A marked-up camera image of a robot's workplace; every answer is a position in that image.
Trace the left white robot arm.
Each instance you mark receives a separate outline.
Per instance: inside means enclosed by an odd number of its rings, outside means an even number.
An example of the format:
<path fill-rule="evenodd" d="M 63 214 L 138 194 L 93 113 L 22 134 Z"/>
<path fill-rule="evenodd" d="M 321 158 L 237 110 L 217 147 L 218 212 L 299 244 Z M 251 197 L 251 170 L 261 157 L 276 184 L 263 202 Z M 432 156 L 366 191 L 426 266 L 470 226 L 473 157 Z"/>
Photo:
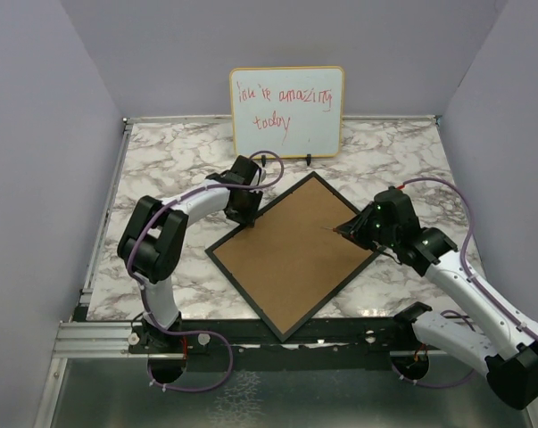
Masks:
<path fill-rule="evenodd" d="M 117 254 L 128 274 L 138 282 L 145 313 L 152 325 L 149 341 L 157 350 L 174 350 L 180 331 L 174 325 L 180 311 L 173 297 L 171 277 L 183 250 L 187 229 L 221 211 L 240 226 L 251 226 L 261 204 L 259 187 L 264 168 L 239 156 L 232 167 L 213 173 L 183 193 L 159 200 L 138 200 L 120 238 Z"/>

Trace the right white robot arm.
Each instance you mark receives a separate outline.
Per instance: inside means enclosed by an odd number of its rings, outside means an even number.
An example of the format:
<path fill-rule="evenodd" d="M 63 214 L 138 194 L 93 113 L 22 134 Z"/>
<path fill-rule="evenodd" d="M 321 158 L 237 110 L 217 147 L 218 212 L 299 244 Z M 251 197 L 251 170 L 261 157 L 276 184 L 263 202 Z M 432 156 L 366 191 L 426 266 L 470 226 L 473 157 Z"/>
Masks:
<path fill-rule="evenodd" d="M 396 259 L 442 289 L 481 329 L 475 333 L 414 304 L 393 326 L 404 349 L 434 346 L 484 376 L 506 405 L 522 410 L 538 399 L 538 323 L 516 309 L 466 261 L 444 232 L 421 226 L 410 197 L 397 187 L 378 193 L 334 232 L 364 250 Z"/>

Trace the black picture frame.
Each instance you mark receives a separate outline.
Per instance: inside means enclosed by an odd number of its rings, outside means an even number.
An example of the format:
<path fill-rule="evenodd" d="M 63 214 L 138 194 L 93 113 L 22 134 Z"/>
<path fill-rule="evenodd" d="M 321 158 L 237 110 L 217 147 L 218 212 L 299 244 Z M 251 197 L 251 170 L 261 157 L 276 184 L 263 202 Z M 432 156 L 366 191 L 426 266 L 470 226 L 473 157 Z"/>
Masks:
<path fill-rule="evenodd" d="M 292 335 L 376 258 L 340 235 L 357 208 L 311 172 L 206 249 L 207 256 L 280 339 Z"/>

